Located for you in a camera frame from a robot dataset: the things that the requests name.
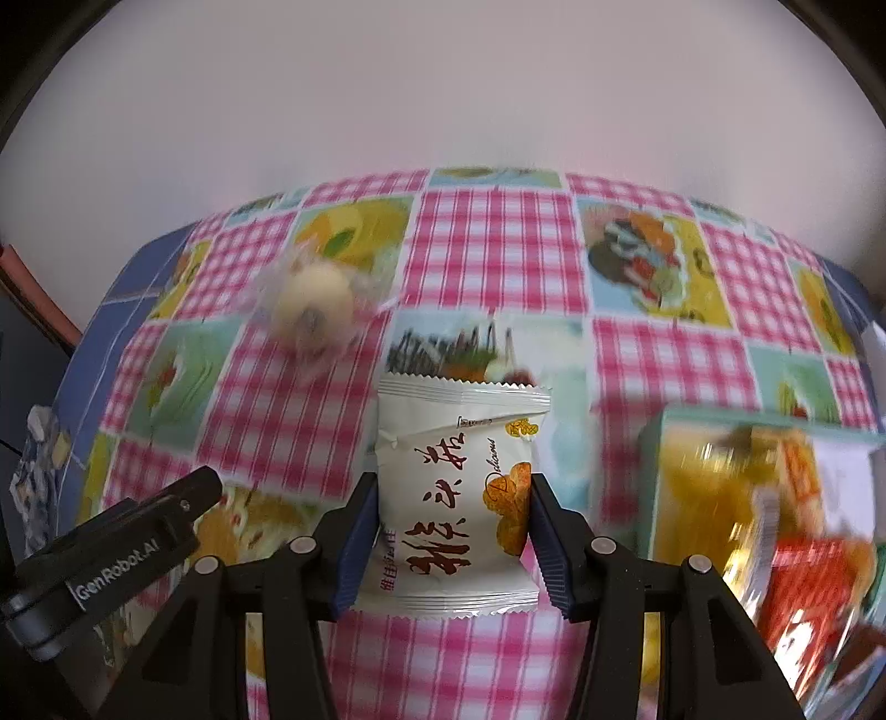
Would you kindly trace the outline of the cream swiss roll packet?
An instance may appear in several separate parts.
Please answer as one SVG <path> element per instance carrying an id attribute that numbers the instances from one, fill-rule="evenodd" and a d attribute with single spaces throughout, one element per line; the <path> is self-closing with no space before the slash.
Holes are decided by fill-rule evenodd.
<path id="1" fill-rule="evenodd" d="M 763 456 L 779 493 L 779 531 L 820 538 L 825 535 L 823 486 L 810 437 L 796 428 L 751 428 L 751 450 Z"/>

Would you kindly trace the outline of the teal rimmed white tray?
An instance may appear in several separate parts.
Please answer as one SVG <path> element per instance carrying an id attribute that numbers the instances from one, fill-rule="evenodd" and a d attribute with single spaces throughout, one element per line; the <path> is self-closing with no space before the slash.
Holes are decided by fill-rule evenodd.
<path id="1" fill-rule="evenodd" d="M 883 597 L 883 435 L 668 407 L 638 444 L 641 555 L 709 558 L 800 707 L 816 711 L 848 636 Z"/>

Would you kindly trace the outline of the yellow clear cake packet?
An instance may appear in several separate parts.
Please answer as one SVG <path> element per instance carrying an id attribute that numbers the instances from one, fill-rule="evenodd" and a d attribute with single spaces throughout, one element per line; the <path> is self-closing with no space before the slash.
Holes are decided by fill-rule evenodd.
<path id="1" fill-rule="evenodd" d="M 665 432 L 649 555 L 679 564 L 703 555 L 748 614 L 769 585 L 779 493 L 763 456 L 727 436 Z"/>

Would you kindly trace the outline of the blue white crumpled wrapper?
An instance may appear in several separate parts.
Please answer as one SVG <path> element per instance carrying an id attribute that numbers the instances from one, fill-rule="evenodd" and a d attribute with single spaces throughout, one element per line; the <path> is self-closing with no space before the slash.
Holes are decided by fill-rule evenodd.
<path id="1" fill-rule="evenodd" d="M 24 531 L 24 557 L 45 549 L 57 536 L 61 471 L 70 455 L 70 436 L 51 407 L 34 405 L 27 415 L 23 454 L 9 492 Z"/>

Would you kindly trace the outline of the red peanut snack packet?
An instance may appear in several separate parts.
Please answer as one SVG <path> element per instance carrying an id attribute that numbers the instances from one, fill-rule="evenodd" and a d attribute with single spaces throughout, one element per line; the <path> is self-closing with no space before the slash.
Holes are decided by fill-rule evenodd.
<path id="1" fill-rule="evenodd" d="M 789 537 L 776 543 L 759 632 L 799 701 L 832 657 L 873 582 L 874 546 L 854 537 Z"/>

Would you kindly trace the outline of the pink checkered picture tablecloth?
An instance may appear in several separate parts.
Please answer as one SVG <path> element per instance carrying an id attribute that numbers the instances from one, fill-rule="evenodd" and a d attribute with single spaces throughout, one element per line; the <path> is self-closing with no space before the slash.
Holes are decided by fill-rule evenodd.
<path id="1" fill-rule="evenodd" d="M 398 303 L 302 372 L 242 294 L 306 241 Z M 204 546 L 261 557 L 368 465 L 378 373 L 438 373 L 548 385 L 550 485 L 631 540 L 638 435 L 667 405 L 874 429 L 873 316 L 858 280 L 788 235 L 631 183 L 443 168 L 277 193 L 146 244 L 114 280 L 59 394 L 65 519 L 206 464 L 225 495 Z"/>

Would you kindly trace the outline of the clear round bun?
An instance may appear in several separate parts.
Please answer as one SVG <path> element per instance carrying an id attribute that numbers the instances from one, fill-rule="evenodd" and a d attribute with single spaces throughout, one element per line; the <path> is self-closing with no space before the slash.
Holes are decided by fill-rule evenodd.
<path id="1" fill-rule="evenodd" d="M 335 363 L 396 303 L 384 277 L 296 244 L 258 271 L 234 306 L 300 372 L 312 375 Z"/>

